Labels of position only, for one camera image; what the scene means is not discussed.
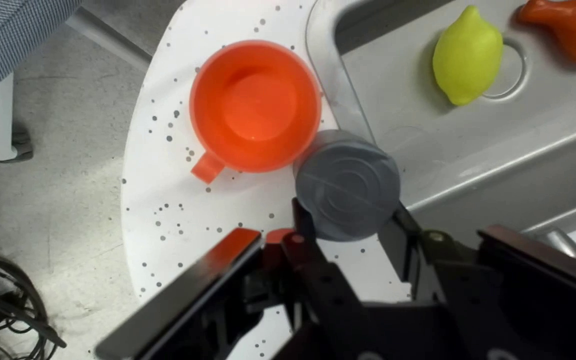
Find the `metal sink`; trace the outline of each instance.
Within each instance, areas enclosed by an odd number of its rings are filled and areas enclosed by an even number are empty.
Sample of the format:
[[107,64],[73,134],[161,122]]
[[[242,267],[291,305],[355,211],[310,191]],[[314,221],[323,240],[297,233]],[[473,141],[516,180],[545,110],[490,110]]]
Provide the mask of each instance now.
[[[504,32],[504,70],[487,96],[452,108],[431,56],[468,3]],[[310,14],[309,56],[339,125],[399,161],[402,202],[425,225],[470,246],[492,221],[576,241],[576,65],[547,34],[513,21],[518,6],[321,0]]]

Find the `sink basin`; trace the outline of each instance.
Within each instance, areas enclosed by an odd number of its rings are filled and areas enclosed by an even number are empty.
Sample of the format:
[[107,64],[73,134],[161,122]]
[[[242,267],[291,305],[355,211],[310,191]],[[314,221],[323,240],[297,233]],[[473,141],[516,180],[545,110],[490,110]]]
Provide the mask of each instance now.
[[[502,30],[507,51],[492,89],[454,108],[431,58],[468,3]],[[310,14],[309,56],[339,125],[399,161],[402,202],[425,225],[470,246],[492,221],[536,237],[558,227],[576,241],[576,65],[513,21],[518,6],[321,0]]]

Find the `white speckled board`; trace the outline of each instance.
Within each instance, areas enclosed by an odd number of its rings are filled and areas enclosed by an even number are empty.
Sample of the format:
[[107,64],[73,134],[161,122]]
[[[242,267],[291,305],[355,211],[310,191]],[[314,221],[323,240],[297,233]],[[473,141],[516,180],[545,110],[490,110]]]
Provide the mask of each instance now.
[[[133,281],[143,300],[176,277],[234,225],[274,229],[293,223],[293,170],[227,170],[207,186],[190,174],[203,154],[188,93],[203,62],[238,39],[272,39],[309,62],[306,19],[314,0],[188,0],[168,24],[145,78],[126,143],[122,205]],[[323,127],[337,127],[324,97]],[[323,241],[363,300],[402,300],[376,237]],[[231,358],[271,358],[289,337],[282,308],[267,312]]]

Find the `measuring cup handle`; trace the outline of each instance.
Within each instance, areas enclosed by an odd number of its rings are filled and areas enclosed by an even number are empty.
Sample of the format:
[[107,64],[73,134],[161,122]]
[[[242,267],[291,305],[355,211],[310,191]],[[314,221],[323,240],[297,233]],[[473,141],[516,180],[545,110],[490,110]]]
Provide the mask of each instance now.
[[207,151],[193,167],[193,174],[199,176],[203,181],[211,183],[223,170],[224,161]]

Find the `yellow lemon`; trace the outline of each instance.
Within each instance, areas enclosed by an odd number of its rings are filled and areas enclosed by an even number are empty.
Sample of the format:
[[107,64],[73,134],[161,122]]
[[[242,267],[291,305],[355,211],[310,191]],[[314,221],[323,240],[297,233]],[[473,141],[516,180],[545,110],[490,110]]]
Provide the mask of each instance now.
[[463,16],[443,32],[432,70],[436,83],[454,106],[482,96],[497,80],[504,58],[504,35],[468,6]]

